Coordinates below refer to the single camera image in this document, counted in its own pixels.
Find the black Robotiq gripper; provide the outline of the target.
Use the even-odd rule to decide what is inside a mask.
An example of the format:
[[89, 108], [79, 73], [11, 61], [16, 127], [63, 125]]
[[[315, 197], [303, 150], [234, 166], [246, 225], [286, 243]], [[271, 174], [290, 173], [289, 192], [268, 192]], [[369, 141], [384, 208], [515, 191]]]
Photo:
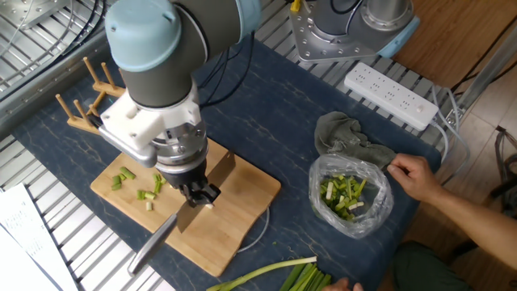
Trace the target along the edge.
[[207, 162], [204, 160], [198, 166], [186, 172], [179, 174], [165, 173], [165, 179], [176, 189], [180, 189], [185, 185], [184, 196], [192, 208], [197, 205], [212, 205], [215, 199], [221, 194], [221, 190], [214, 184], [207, 184], [208, 179], [205, 175], [206, 168]]

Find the person's left hand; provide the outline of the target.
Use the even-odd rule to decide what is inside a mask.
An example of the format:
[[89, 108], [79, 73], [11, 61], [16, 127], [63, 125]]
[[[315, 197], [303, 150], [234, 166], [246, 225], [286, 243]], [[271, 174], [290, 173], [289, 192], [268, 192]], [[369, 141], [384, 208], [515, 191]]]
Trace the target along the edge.
[[332, 285], [327, 285], [322, 291], [364, 291], [360, 283], [352, 285], [348, 278], [342, 278]]

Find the person's right hand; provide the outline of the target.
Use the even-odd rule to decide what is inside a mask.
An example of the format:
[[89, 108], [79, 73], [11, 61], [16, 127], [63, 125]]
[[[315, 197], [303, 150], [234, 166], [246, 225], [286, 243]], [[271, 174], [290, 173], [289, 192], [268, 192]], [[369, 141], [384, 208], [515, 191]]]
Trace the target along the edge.
[[387, 170], [415, 200], [434, 203], [443, 194], [442, 186], [423, 157], [397, 154]]

